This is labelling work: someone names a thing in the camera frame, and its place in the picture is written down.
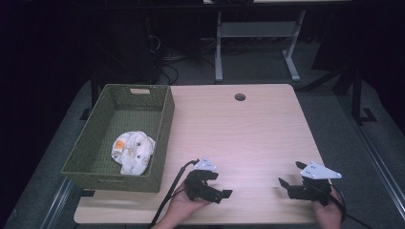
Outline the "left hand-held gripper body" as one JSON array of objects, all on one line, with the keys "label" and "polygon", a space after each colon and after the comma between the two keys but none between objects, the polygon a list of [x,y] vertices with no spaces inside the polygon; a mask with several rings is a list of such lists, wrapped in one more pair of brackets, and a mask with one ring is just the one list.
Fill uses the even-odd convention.
[{"label": "left hand-held gripper body", "polygon": [[186,194],[191,200],[197,198],[206,200],[208,191],[214,190],[214,188],[208,185],[208,180],[204,180],[204,172],[215,172],[215,170],[216,165],[210,161],[208,156],[203,157],[194,165],[194,170],[187,175],[184,181]]}]

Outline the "person's left hand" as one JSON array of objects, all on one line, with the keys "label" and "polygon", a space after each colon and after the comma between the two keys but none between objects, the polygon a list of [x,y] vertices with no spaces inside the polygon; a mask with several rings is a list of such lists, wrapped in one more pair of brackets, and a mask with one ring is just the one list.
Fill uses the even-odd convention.
[{"label": "person's left hand", "polygon": [[185,193],[185,185],[182,183],[175,190],[175,195],[171,198],[166,214],[161,221],[165,220],[167,225],[177,226],[209,204],[210,202],[204,199],[191,200]]}]

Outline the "black metal stand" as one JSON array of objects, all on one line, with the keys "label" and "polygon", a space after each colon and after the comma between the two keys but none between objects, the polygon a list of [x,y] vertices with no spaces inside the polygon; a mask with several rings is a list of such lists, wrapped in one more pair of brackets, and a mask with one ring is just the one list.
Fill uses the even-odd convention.
[{"label": "black metal stand", "polygon": [[361,126],[364,122],[375,122],[376,118],[369,108],[361,107],[362,76],[359,69],[352,67],[352,117]]}]

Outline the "green woven basket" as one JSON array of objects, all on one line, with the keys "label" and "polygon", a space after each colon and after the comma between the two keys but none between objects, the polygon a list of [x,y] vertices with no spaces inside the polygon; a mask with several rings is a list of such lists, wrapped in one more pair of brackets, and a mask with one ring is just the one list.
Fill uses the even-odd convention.
[{"label": "green woven basket", "polygon": [[[105,86],[61,174],[84,189],[157,193],[174,111],[166,85]],[[111,157],[115,140],[131,131],[141,131],[156,142],[146,171],[139,176],[123,175]]]}]

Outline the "white printed baby cloth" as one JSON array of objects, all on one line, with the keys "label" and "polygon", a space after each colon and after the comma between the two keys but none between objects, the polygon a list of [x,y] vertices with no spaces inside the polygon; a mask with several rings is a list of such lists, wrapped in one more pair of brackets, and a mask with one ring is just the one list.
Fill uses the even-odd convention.
[{"label": "white printed baby cloth", "polygon": [[146,133],[127,132],[113,143],[111,157],[121,166],[122,175],[141,176],[149,165],[155,147],[155,140]]}]

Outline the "aluminium floor rail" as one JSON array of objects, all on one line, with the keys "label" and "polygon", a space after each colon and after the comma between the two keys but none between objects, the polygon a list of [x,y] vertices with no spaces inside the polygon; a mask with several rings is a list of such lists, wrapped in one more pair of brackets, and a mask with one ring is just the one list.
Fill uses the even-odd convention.
[{"label": "aluminium floor rail", "polygon": [[352,105],[349,103],[347,98],[342,96],[337,97],[337,101],[341,108],[345,112],[351,125],[357,132],[366,148],[366,152],[370,158],[371,164],[373,165],[375,171],[380,177],[386,191],[388,192],[397,212],[401,218],[405,221],[405,191],[401,189],[398,182],[395,180],[393,174],[391,173],[389,167],[381,157],[376,145],[373,143],[370,135],[365,129],[365,123],[376,123],[377,119],[373,115],[369,108],[364,108],[364,116],[359,118],[354,117],[352,114]]},{"label": "aluminium floor rail", "polygon": [[53,196],[51,206],[41,223],[40,229],[55,228],[72,188],[73,183],[68,178],[64,178]]}]

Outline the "person's right hand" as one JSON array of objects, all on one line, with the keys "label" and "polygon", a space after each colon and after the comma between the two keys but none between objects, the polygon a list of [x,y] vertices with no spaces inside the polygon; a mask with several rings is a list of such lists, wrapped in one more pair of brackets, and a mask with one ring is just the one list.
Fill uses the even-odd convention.
[{"label": "person's right hand", "polygon": [[315,218],[321,229],[342,229],[343,213],[341,198],[334,188],[330,192],[332,199],[324,206],[319,201],[311,203]]}]

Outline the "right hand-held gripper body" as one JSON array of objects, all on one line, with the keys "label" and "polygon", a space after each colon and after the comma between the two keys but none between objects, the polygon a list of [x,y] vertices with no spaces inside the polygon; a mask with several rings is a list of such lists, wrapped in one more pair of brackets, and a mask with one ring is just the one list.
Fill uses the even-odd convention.
[{"label": "right hand-held gripper body", "polygon": [[339,179],[342,175],[315,161],[311,161],[307,165],[308,166],[300,172],[303,178],[303,185],[307,187],[308,190],[316,192],[314,199],[326,206],[329,204],[331,192],[330,180]]}]

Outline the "white metal table frame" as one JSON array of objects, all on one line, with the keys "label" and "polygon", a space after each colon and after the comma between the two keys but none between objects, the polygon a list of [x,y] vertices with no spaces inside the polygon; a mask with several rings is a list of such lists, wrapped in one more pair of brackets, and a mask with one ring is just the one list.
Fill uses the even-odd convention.
[{"label": "white metal table frame", "polygon": [[[215,80],[224,80],[223,70],[223,42],[227,38],[287,38],[289,45],[282,50],[284,63],[293,82],[301,80],[294,64],[293,53],[298,37],[303,28],[307,12],[312,7],[330,4],[348,3],[350,0],[203,0],[203,5],[216,10],[216,37],[214,68]],[[254,11],[254,10],[292,10],[297,15],[291,20],[247,20],[229,21],[224,19],[226,10]]]}]

